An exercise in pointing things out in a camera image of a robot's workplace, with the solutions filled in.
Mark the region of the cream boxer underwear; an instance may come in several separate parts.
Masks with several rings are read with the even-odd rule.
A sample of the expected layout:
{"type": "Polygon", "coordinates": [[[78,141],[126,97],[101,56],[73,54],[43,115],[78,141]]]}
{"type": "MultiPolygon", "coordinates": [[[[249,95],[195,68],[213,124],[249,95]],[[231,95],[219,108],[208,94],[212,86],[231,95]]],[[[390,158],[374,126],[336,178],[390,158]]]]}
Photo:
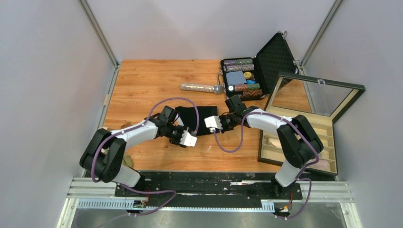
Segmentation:
{"type": "Polygon", "coordinates": [[[275,138],[268,138],[268,145],[282,148],[280,140],[275,138]]]}

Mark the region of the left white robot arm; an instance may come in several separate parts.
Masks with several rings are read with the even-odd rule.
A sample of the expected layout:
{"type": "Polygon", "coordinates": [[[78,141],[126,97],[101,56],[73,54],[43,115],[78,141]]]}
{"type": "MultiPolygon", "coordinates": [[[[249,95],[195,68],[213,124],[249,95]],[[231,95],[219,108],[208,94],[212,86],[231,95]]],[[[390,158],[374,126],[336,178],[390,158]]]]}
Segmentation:
{"type": "Polygon", "coordinates": [[[145,192],[144,177],[133,168],[122,164],[125,151],[158,137],[168,138],[171,144],[186,148],[195,146],[197,138],[189,127],[176,125],[179,113],[165,106],[161,113],[151,115],[138,124],[122,130],[99,129],[80,158],[79,165],[104,183],[116,182],[127,186],[134,196],[145,192]]]}

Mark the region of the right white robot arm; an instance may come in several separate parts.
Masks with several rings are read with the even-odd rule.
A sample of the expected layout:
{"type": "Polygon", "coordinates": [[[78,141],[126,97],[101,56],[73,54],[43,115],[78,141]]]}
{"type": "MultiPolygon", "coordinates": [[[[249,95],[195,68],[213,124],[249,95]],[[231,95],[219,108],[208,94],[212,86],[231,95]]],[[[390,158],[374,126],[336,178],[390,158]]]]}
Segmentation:
{"type": "Polygon", "coordinates": [[[272,194],[284,198],[290,185],[303,171],[319,162],[324,146],[308,119],[303,115],[285,117],[271,114],[257,106],[247,107],[238,96],[225,101],[229,112],[205,118],[205,124],[214,134],[226,132],[236,126],[266,131],[278,137],[285,161],[271,185],[272,194]]]}

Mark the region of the pink rolled underwear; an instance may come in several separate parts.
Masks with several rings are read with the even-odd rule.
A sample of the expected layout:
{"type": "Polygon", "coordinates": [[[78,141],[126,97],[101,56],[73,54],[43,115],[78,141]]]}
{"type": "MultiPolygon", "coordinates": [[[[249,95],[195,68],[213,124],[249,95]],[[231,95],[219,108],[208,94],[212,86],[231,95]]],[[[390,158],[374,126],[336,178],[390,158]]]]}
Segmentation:
{"type": "Polygon", "coordinates": [[[322,171],[330,171],[330,163],[327,160],[320,159],[319,162],[313,164],[311,167],[322,171]]]}

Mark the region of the rhinestone silver microphone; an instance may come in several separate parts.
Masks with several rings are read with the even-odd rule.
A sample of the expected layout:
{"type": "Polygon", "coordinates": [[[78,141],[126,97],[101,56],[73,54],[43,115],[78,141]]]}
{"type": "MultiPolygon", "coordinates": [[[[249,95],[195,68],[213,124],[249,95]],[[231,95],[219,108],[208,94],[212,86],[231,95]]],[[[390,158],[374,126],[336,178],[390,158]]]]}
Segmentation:
{"type": "Polygon", "coordinates": [[[185,91],[206,92],[214,94],[221,94],[223,92],[223,88],[220,85],[181,83],[179,88],[185,91]]]}

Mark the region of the black poker chip case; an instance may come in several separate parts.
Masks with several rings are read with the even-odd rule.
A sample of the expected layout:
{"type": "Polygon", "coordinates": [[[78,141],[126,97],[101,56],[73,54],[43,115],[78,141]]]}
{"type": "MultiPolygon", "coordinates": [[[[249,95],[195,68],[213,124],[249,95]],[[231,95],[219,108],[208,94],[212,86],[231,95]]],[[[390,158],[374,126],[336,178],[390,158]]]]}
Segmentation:
{"type": "Polygon", "coordinates": [[[287,31],[278,31],[253,57],[225,58],[220,62],[224,93],[241,100],[270,96],[280,72],[299,74],[287,43],[287,31]]]}

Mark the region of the wooden compartment display box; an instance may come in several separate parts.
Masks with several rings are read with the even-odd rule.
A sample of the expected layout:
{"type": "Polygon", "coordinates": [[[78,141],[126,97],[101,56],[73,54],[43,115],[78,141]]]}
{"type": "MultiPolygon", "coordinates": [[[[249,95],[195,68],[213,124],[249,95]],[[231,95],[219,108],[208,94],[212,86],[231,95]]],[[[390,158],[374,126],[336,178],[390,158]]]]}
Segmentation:
{"type": "Polygon", "coordinates": [[[330,171],[311,166],[306,171],[323,176],[337,176],[333,125],[364,91],[364,85],[280,72],[264,110],[279,116],[305,116],[324,146],[319,160],[330,163],[330,171]]]}

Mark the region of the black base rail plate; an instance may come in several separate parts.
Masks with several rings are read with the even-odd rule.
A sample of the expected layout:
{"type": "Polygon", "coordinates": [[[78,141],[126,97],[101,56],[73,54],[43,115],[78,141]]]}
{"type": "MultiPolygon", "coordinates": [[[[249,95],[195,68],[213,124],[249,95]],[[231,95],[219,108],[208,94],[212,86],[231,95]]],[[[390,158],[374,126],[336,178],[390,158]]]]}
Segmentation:
{"type": "Polygon", "coordinates": [[[261,200],[289,203],[303,198],[299,184],[285,190],[274,186],[271,172],[144,171],[142,175],[145,180],[136,190],[176,191],[169,207],[257,208],[261,200]]]}

